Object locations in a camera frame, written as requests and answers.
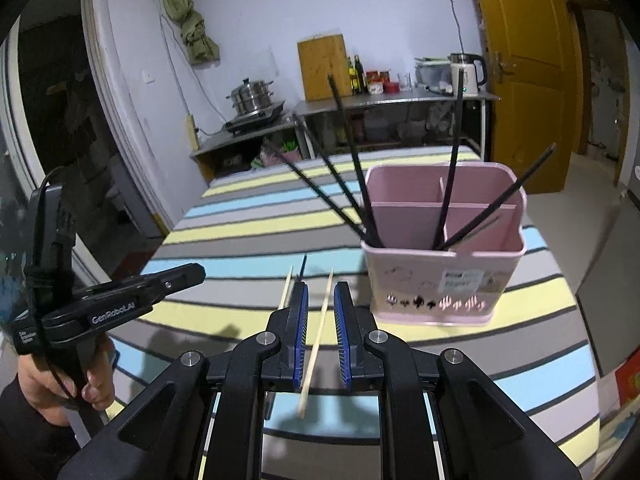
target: kettle handle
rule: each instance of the kettle handle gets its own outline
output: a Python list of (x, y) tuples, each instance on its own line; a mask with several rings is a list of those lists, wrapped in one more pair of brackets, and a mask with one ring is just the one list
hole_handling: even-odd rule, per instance
[[(479, 61), (480, 64), (482, 65), (482, 81), (478, 81), (478, 86), (482, 86), (483, 84), (485, 84), (487, 82), (487, 70), (486, 70), (486, 61), (484, 60), (484, 57), (482, 56), (478, 56), (478, 54), (467, 54), (471, 59), (474, 65), (476, 65), (476, 61)], [(476, 78), (478, 78), (478, 67), (476, 67)]]

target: green curtain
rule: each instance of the green curtain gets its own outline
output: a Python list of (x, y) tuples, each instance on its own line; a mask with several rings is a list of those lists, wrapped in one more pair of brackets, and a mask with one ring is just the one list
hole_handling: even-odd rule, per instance
[(162, 0), (169, 18), (180, 26), (189, 62), (201, 64), (220, 60), (220, 49), (205, 33), (204, 18), (193, 9), (193, 0)]

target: silver screw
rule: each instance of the silver screw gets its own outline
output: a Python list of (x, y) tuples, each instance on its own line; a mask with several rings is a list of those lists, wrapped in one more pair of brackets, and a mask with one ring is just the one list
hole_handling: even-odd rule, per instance
[(372, 330), (369, 332), (369, 339), (371, 339), (374, 343), (384, 343), (387, 339), (389, 339), (389, 334), (383, 332), (382, 330)]
[(273, 332), (260, 332), (255, 340), (261, 345), (267, 346), (276, 341), (276, 335)]
[(452, 365), (457, 365), (462, 362), (462, 360), (465, 358), (465, 355), (460, 350), (450, 348), (449, 350), (444, 352), (444, 358)]
[(200, 362), (200, 354), (194, 351), (185, 352), (180, 357), (180, 362), (185, 366), (195, 366)]

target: electric kettle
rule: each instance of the electric kettle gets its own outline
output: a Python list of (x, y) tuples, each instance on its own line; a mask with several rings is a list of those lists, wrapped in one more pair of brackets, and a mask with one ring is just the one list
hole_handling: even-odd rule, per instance
[[(460, 69), (465, 71), (463, 94), (466, 96), (478, 95), (480, 92), (479, 87), (487, 81), (487, 69), (484, 58), (478, 56), (478, 54), (458, 53), (451, 54), (449, 60), (451, 61), (453, 95), (458, 94), (458, 72)], [(482, 81), (478, 81), (478, 66), (476, 65), (476, 61), (479, 61), (480, 65), (482, 65)]]

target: black sleeve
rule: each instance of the black sleeve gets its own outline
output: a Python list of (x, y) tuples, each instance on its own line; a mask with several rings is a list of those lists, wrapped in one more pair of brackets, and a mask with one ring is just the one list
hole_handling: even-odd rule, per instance
[(0, 478), (55, 480), (79, 450), (71, 428), (49, 424), (27, 402), (18, 377), (0, 396)]

